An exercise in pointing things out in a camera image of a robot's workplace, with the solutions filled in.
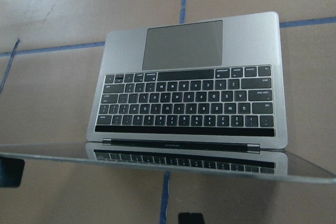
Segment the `keyboard key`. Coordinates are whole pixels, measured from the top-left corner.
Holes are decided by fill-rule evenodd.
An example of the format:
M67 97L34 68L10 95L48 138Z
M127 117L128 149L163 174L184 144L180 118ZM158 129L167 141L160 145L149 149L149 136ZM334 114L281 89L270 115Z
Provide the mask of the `keyboard key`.
M242 115L232 115L231 116L231 126L232 127L243 127L244 117Z
M243 77L243 68L232 68L231 78Z
M124 92L125 84L105 85L103 93L122 93Z
M245 77L255 77L257 76L257 67L245 67Z
M101 97L101 103L117 103L118 95L117 94L104 94Z
M111 119L111 115L99 115L97 118L97 124L110 124Z
M270 89L271 87L271 78L242 79L242 89Z
M271 76L271 67L270 66L260 66L258 67L259 76Z
M227 88L228 89L239 89L239 79L230 79L228 81Z
M272 101L272 90L249 90L249 101Z
M253 114L272 114L273 104L271 102L254 102L252 103Z
M260 116L260 127L274 127L273 116L272 115L261 115Z

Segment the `black key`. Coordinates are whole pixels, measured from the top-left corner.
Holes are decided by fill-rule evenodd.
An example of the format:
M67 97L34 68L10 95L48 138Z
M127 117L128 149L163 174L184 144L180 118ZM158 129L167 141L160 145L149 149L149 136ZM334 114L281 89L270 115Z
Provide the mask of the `black key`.
M137 83L135 85L135 91L140 93L143 92L145 90L145 83Z
M204 116L204 126L216 126L216 116L215 115L205 115Z
M251 111L249 103L238 104L238 114L249 114Z
M173 105L172 104L163 104L162 105L162 114L171 114L173 113Z
M189 82L188 81L180 81L178 85L179 91L187 91L189 90Z
M271 78L246 78L242 79L242 89L270 89Z
M222 103L212 103L211 104L211 114L222 114L223 104Z
M149 110L150 110L149 104L140 105L140 114L149 114Z
M228 163L217 162L217 169L230 170L230 165Z
M142 159L145 163L154 163L152 156L142 156Z
M259 76L271 76L271 67L270 66L260 66L258 67Z
M111 115L99 115L97 118L97 124L110 124L111 119Z
M177 165L177 159L174 157L166 157L166 164Z
M247 94L246 91L235 91L235 101L237 102L243 102L247 100Z
M216 78L229 78L230 69L229 68L216 69L215 77Z
M139 94L130 94L128 96L128 103L137 103Z
M183 102L193 102L194 101L194 92L185 92L183 94Z
M155 125L163 126L165 124L166 124L166 116L165 115L155 116Z
M185 158L178 158L177 163L178 165L181 165L181 166L190 166L189 159L185 159Z
M139 102L140 103L148 102L148 94L147 93L140 94L139 95Z
M154 92L155 91L155 82L146 83L146 92Z
M154 124L154 116L153 115L145 115L143 119L144 125L153 125Z
M144 81L156 81L156 73L145 73Z
M121 157L121 160L124 160L124 161L131 161L132 160L130 154L120 154L120 157Z
M206 102L206 92L196 92L196 102Z
M142 82L143 81L143 73L136 73L134 76L134 82Z
M120 94L118 102L119 103L127 103L128 100L128 94Z
M142 125L142 121L143 121L143 116L142 115L135 115L133 117L133 125Z
M201 160L190 160L190 165L192 167L203 167L202 161Z
M185 105L185 113L186 114L195 114L197 112L197 104L196 103L187 103Z
M101 103L117 103L118 95L117 94L104 94L101 97Z
M239 89L239 79L230 79L227 83L227 88L228 89Z
M164 91L166 91L166 83L165 82L158 82L156 84L156 91L157 92L164 92Z
M157 163L157 164L165 164L165 160L164 160L164 157L154 157L154 163Z
M177 115L167 116L167 126L177 126Z
M160 114L161 104L152 104L151 105L151 114Z
M190 82L190 90L191 91L197 91L201 90L201 81L191 81Z
M113 74L108 74L105 76L105 83L113 83L114 81L114 75Z
M130 105L130 114L138 114L139 112L139 105L138 104L131 104Z
M117 104L112 104L111 106L110 106L110 114L117 114L117 112L118 112L118 109L119 109L119 105L117 105Z
M245 166L245 171L250 172L250 173L258 173L259 172L259 167L258 166L246 165Z
M132 73L125 74L124 82L132 82L132 81L133 81L133 74Z
M217 116L217 126L228 127L229 126L229 116L228 115Z
M121 124L121 116L120 115L114 115L112 119L112 125L120 125Z
M216 162L213 161L203 161L204 168L216 169Z
M172 102L182 102L182 92L173 92L172 93Z
M131 115L124 115L122 117L122 125L131 125L132 124L133 116Z
M109 106L101 105L99 108L99 114L107 114L107 112L109 112Z
M232 127L243 127L244 117L242 115L232 115L231 116L231 126Z
M274 127L274 121L272 115L260 116L260 127Z
M161 93L160 102L170 102L170 93Z
M141 155L134 155L131 154L132 161L137 161L137 162L142 162L142 157Z
M157 102L159 102L159 96L160 96L159 93L151 93L150 96L149 96L149 102L150 103L157 103Z
M134 83L126 84L125 92L126 93L133 93L134 92Z
M225 114L236 114L236 104L235 103L224 103L224 113Z
M271 102L254 102L252 103L253 114L272 114L273 104Z
M231 71L232 78L243 77L243 68L233 68Z
M184 114L184 103L174 104L174 114Z
M258 116L247 115L245 117L245 126L246 127L258 127Z
M257 67L245 67L245 77L255 77L257 76Z
M208 93L209 102L219 102L219 91L211 91Z
M215 81L215 89L216 90L226 89L226 80L216 80Z
M119 114L128 114L129 105L128 104L122 104L119 107Z
M190 116L189 115L180 115L178 117L179 126L189 126L190 124Z
M191 126L202 126L203 116L201 115L192 115L191 116Z
M212 79L213 77L214 77L213 69L171 71L171 72L160 72L158 74L158 81Z
M125 84L105 85L103 93L123 93Z
M233 101L233 91L222 91L220 100L222 102L232 102Z
M231 170L244 171L244 165L231 164Z
M249 101L272 101L272 91L271 90L249 90L248 100Z
M213 90L214 89L214 81L213 80L205 80L202 84L202 90Z
M176 91L177 90L177 81L168 82L167 91Z
M199 103L198 104L198 113L199 114L209 114L209 104L208 103Z

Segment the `laptop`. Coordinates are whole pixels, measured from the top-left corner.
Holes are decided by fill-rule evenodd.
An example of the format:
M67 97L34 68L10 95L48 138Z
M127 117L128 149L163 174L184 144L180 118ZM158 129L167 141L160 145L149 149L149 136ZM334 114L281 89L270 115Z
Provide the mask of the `laptop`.
M285 148L275 12L108 34L87 129L101 144Z

